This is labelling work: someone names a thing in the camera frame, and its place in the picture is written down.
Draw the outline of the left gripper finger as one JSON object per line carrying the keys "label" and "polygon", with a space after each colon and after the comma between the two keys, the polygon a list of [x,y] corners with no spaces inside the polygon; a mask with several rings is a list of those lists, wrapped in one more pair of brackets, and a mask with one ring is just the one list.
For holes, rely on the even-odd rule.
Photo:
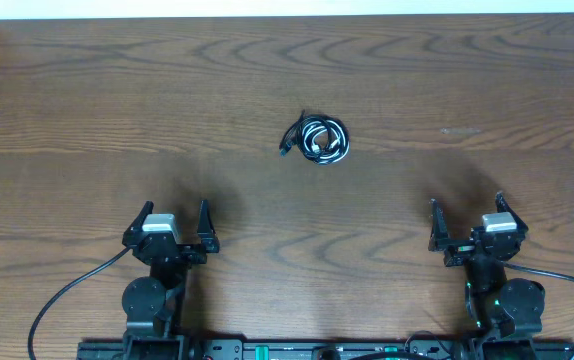
{"label": "left gripper finger", "polygon": [[200,203],[197,234],[201,240],[214,240],[216,232],[211,220],[209,201],[203,199]]}
{"label": "left gripper finger", "polygon": [[136,218],[131,222],[131,224],[125,230],[125,238],[131,239],[142,232],[143,224],[146,217],[150,215],[153,211],[154,203],[152,201],[146,201],[136,216]]}

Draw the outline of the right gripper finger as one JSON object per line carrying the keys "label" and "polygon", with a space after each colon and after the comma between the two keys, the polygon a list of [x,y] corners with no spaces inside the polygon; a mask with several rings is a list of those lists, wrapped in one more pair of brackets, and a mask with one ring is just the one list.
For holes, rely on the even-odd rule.
{"label": "right gripper finger", "polygon": [[517,225],[517,230],[522,233],[528,232],[528,226],[526,223],[516,214],[516,212],[509,206],[507,200],[505,199],[503,192],[499,191],[495,195],[495,205],[498,213],[507,212],[509,213]]}
{"label": "right gripper finger", "polygon": [[448,239],[449,232],[445,222],[443,209],[441,208],[439,202],[434,198],[431,199],[431,219],[432,219],[431,240],[441,241],[444,239]]}

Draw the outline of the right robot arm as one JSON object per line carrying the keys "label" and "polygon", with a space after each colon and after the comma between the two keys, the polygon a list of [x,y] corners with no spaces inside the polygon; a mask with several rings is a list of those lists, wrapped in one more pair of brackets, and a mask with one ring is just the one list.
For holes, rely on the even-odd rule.
{"label": "right robot arm", "polygon": [[535,281],[509,279],[505,265],[518,254],[528,226],[502,193],[496,211],[481,216],[482,224],[466,238],[453,238],[443,209],[431,201],[432,229],[428,249],[444,254],[447,267],[462,266],[466,274],[465,306],[477,332],[452,348],[455,359],[535,359],[532,336],[542,331],[545,291]]}

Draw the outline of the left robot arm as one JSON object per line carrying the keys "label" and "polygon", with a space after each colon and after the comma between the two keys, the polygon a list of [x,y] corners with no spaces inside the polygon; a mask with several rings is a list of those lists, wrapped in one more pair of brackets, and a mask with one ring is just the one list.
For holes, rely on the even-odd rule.
{"label": "left robot arm", "polygon": [[123,233],[122,244],[149,267],[149,274],[133,280],[122,295],[126,313],[123,360],[190,359],[192,340],[180,330],[188,272],[220,250],[209,202],[200,203],[196,243],[181,242],[175,216],[155,214],[154,204],[143,208]]}

